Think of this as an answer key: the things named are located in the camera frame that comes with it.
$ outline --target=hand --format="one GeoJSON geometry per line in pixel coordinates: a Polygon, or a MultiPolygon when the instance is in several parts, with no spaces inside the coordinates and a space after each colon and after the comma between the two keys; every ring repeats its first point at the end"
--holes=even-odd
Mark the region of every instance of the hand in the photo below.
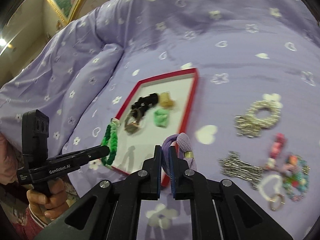
{"type": "Polygon", "coordinates": [[[47,223],[46,218],[54,220],[69,208],[66,202],[68,196],[62,179],[59,178],[57,180],[51,180],[48,182],[48,184],[52,193],[51,197],[47,197],[46,195],[35,190],[27,191],[30,209],[44,223],[47,223]],[[43,213],[39,205],[44,205],[44,207],[49,210],[46,210],[43,213]]]}

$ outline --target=green braided keychain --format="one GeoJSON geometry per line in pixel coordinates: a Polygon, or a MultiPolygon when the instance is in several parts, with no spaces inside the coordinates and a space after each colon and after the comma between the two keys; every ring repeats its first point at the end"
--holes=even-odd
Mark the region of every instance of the green braided keychain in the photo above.
{"type": "Polygon", "coordinates": [[[110,153],[109,157],[103,157],[101,159],[104,166],[111,165],[116,157],[117,145],[118,145],[118,136],[117,136],[117,125],[114,122],[111,122],[106,129],[104,138],[102,139],[101,145],[108,145],[110,140],[110,153]]]}

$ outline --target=purple bedsheet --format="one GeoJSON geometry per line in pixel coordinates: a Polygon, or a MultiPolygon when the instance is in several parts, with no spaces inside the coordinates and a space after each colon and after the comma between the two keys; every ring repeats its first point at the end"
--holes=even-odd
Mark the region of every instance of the purple bedsheet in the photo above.
{"type": "MultiPolygon", "coordinates": [[[[197,67],[187,134],[198,171],[220,181],[218,159],[228,151],[263,165],[275,133],[284,133],[285,152],[311,167],[305,199],[286,197],[272,212],[265,197],[278,177],[265,193],[233,181],[301,240],[320,215],[319,35],[301,0],[111,0],[71,22],[2,87],[0,132],[21,150],[22,114],[39,109],[50,117],[50,157],[93,147],[139,80],[197,67]],[[262,99],[281,107],[279,124],[260,138],[237,137],[234,116],[262,99]]],[[[99,162],[69,177],[80,196],[102,179],[124,178],[99,162]]],[[[189,203],[174,201],[166,189],[160,201],[143,201],[137,239],[192,239],[190,221],[189,203]]]]}

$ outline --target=silver beaded bracelet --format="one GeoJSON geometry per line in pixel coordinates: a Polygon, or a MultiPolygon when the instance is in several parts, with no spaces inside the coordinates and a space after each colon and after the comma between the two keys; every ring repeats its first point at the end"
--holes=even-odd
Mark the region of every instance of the silver beaded bracelet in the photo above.
{"type": "Polygon", "coordinates": [[[272,128],[280,119],[280,109],[276,106],[274,101],[255,101],[244,116],[236,116],[235,127],[239,130],[238,135],[245,135],[247,137],[258,137],[262,128],[272,128]],[[271,115],[259,119],[256,114],[262,109],[267,109],[271,115]]]}

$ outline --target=pink keychain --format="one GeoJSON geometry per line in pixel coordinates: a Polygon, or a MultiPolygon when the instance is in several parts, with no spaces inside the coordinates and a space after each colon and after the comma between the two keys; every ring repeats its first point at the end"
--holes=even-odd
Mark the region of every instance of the pink keychain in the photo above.
{"type": "Polygon", "coordinates": [[[270,157],[268,158],[268,162],[267,162],[267,164],[265,166],[265,168],[267,170],[275,169],[276,158],[281,153],[286,141],[287,141],[287,139],[284,137],[284,134],[282,134],[282,133],[277,133],[276,134],[276,140],[274,141],[274,143],[272,145],[271,152],[270,152],[270,157]]]}

